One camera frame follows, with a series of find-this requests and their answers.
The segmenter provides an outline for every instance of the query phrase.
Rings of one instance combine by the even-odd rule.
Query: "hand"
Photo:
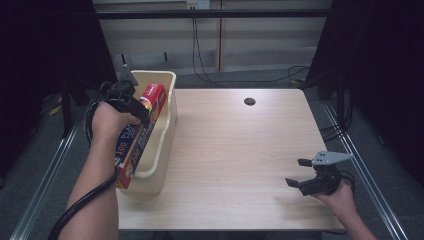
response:
[[[331,195],[320,193],[313,195],[313,197],[327,205],[331,212],[333,212],[342,223],[353,215],[358,214],[353,199],[352,189],[343,180],[340,182],[337,190]]]
[[[120,113],[105,102],[100,102],[94,113],[92,129],[94,140],[117,140],[127,124],[139,124],[140,119],[129,113]]]

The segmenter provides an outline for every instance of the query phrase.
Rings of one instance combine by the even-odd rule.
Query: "hole in table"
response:
[[[256,103],[256,100],[253,98],[246,98],[244,99],[244,103],[248,106],[253,106]]]

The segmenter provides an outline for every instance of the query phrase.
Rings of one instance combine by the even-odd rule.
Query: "table surface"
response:
[[[290,188],[325,150],[302,91],[176,89],[177,122],[163,189],[117,190],[120,229],[336,230],[318,200]],[[254,98],[248,106],[245,98]]]

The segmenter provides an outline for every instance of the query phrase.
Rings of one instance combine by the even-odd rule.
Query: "wall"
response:
[[[127,3],[100,3],[105,1]],[[134,1],[95,0],[95,7],[97,10],[186,9],[185,1]],[[212,0],[210,3],[211,9],[328,9],[330,5],[331,0]],[[310,65],[324,22],[325,18],[196,20],[200,50],[209,72]],[[121,65],[117,57],[120,54],[126,54],[133,68],[176,70],[190,69],[192,65],[192,19],[101,20],[101,26],[116,67]],[[164,63],[164,52],[180,61]]]

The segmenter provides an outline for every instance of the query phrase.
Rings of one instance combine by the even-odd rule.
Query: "plastic bin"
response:
[[[174,94],[176,75],[166,71],[134,70],[132,73],[139,83],[135,87],[135,98],[140,98],[148,84],[159,83],[165,87],[167,102],[156,121],[128,189],[119,190],[122,192],[158,193],[163,186],[177,119]]]

